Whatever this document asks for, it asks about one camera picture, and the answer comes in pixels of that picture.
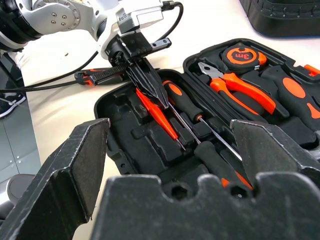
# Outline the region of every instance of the orange screwdriver handle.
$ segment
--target orange screwdriver handle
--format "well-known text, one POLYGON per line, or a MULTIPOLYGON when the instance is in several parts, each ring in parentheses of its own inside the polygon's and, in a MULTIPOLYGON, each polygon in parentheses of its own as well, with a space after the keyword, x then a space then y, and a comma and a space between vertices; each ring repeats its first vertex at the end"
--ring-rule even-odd
POLYGON ((241 80, 234 73, 226 73, 222 78, 225 80, 226 87, 229 90, 238 91, 250 96, 256 100, 268 113, 271 115, 274 113, 277 104, 263 91, 241 80))
POLYGON ((178 135, 175 130, 172 128, 170 123, 168 122, 167 118, 165 117, 164 113, 161 109, 155 105, 153 102, 149 100, 145 95, 143 95, 139 89, 136 89, 136 94, 140 98, 141 102, 143 103, 144 107, 147 111, 151 114, 154 120, 169 134, 169 136, 176 140, 178 139, 178 135))

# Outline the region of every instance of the screwdriver shaft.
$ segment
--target screwdriver shaft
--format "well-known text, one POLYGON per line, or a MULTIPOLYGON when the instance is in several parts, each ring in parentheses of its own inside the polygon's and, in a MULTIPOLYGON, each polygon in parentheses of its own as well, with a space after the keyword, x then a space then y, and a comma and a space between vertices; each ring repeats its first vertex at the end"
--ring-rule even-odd
POLYGON ((234 150, 234 149, 229 145, 229 143, 227 143, 215 130, 213 130, 212 127, 210 127, 209 124, 208 124, 205 120, 202 119, 202 117, 200 117, 200 121, 203 122, 205 125, 207 125, 207 126, 210 128, 211 132, 216 136, 216 138, 219 139, 219 140, 230 150, 230 152, 232 152, 233 155, 236 156, 236 158, 237 158, 240 162, 242 162, 242 158, 241 158, 241 156, 239 155, 239 153, 237 153, 236 150, 234 150))
POLYGON ((197 144, 200 144, 201 141, 197 136, 194 134, 194 132, 191 130, 190 126, 188 123, 180 116, 180 114, 177 112, 177 110, 172 106, 172 104, 169 102, 169 107, 171 108, 173 114, 176 116, 177 119, 181 122, 181 124, 191 133, 191 135, 194 137, 195 141, 197 144))
POLYGON ((184 151, 186 151, 185 146, 182 145, 182 143, 179 141, 179 139, 176 139, 176 142, 179 144, 180 148, 182 148, 184 151))

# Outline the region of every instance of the table surface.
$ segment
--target table surface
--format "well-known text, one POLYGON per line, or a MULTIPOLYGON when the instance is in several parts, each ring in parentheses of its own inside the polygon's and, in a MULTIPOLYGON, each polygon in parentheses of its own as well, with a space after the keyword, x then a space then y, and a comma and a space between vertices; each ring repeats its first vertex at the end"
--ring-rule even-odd
MULTIPOLYGON (((310 64, 320 69, 319 38, 277 39, 267 38, 255 32, 238 0, 180 0, 184 15, 175 31, 169 36, 172 46, 147 58, 154 68, 174 69, 183 72, 183 61, 199 51, 235 38, 248 38, 279 51, 292 59, 296 65, 310 64)), ((178 10, 164 13, 164 20, 142 32, 150 42, 165 33, 176 19, 178 10)), ((19 64, 25 85, 42 82, 70 72, 96 51, 97 44, 85 31, 60 32, 43 36, 30 42, 19 64)), ((108 61, 96 57, 86 68, 109 67, 108 61)), ((61 82, 72 81, 73 76, 61 82)), ((28 102, 41 163, 69 136, 74 127, 93 120, 94 105, 105 93, 119 87, 86 87, 72 85, 45 91, 28 92, 28 102)), ((109 176, 119 172, 111 159, 106 158, 102 185, 97 200, 109 176)), ((77 229, 73 239, 87 240, 93 221, 77 229)))

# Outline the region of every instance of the orange tape measure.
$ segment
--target orange tape measure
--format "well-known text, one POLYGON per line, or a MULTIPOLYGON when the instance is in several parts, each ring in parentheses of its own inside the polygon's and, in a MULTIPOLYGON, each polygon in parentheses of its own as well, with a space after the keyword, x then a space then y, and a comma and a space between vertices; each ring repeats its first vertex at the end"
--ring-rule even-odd
POLYGON ((267 62, 267 57, 242 43, 227 48, 222 53, 222 61, 232 72, 258 70, 267 62))

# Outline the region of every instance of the screwdriver handle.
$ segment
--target screwdriver handle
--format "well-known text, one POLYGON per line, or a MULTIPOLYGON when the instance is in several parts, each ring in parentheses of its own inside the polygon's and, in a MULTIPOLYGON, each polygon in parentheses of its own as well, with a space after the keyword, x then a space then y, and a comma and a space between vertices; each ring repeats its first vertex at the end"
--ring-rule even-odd
POLYGON ((171 103, 180 111, 186 113, 193 122, 198 122, 204 112, 191 101, 189 96, 178 85, 170 80, 163 82, 171 103))
POLYGON ((252 189, 252 186, 217 153, 210 141, 200 143, 194 150, 194 155, 203 162, 211 174, 221 179, 223 187, 235 183, 252 189))
POLYGON ((312 131, 320 130, 320 107, 307 90, 287 75, 281 66, 268 68, 261 77, 274 81, 278 87, 279 101, 292 116, 300 118, 312 131))
POLYGON ((149 100, 145 95, 143 95, 139 89, 136 89, 136 94, 140 98, 141 102, 143 103, 144 107, 147 109, 147 111, 151 114, 151 116, 154 118, 154 120, 169 134, 169 136, 173 140, 178 139, 178 135, 176 131, 173 129, 173 127, 168 122, 167 118, 165 117, 164 113, 161 111, 161 109, 155 105, 153 102, 149 100))

